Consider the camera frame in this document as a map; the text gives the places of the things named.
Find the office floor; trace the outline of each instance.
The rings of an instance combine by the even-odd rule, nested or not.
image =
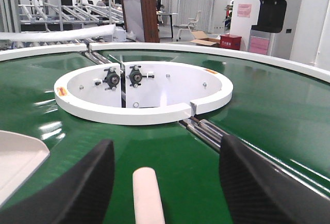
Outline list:
[[[170,25],[159,25],[159,38],[161,43],[179,43],[179,44],[188,44],[195,45],[190,42],[194,39],[193,35],[188,30],[183,30],[181,32],[181,39],[177,42],[176,36],[179,31],[179,27],[173,27],[173,39],[171,38],[171,26]],[[216,38],[219,34],[208,34],[209,37]]]

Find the orange sticker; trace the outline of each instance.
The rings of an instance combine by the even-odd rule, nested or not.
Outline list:
[[[60,97],[68,95],[68,93],[64,87],[57,87],[56,90]]]
[[[211,69],[205,69],[205,71],[207,71],[207,72],[209,72],[209,73],[213,73],[213,74],[217,74],[218,72],[216,72],[216,71],[213,71],[213,70],[211,70]]]

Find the white wall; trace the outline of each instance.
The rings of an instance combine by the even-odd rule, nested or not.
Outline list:
[[[330,71],[330,0],[324,19],[320,44],[317,51],[315,66]]]
[[[237,17],[238,4],[252,4],[250,18]],[[306,64],[311,64],[311,62],[313,63],[315,61],[322,29],[327,28],[324,26],[324,20],[326,20],[328,4],[329,0],[302,0],[290,60]],[[243,51],[246,51],[249,43],[251,25],[257,24],[258,13],[258,0],[234,1],[234,12],[230,33],[242,36],[241,50]],[[325,48],[330,47],[330,32],[323,32],[321,42],[325,43],[325,45],[322,45],[324,51]],[[317,65],[325,68],[325,65],[330,64],[330,59],[325,61],[327,57],[328,56],[319,56]]]
[[[302,0],[290,60],[312,65],[311,62],[317,55],[328,2],[329,0]]]

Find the white center hub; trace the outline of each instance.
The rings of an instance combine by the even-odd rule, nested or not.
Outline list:
[[[122,67],[125,77],[118,63],[62,76],[54,85],[57,104],[87,120],[149,125],[218,109],[232,97],[231,81],[210,69],[164,61],[125,62]]]

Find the green conveyor belt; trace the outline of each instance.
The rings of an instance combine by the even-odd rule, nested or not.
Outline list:
[[[330,85],[237,58],[188,52],[103,51],[124,61],[166,60],[216,70],[234,84],[225,107],[201,115],[330,189]],[[0,63],[0,129],[42,139],[51,156],[10,206],[62,175],[103,138],[114,140],[115,184],[104,223],[134,223],[131,175],[156,170],[167,223],[231,223],[220,187],[219,155],[178,123],[119,126],[76,118],[54,100],[53,85],[91,66],[78,53]],[[194,75],[187,75],[192,81]]]

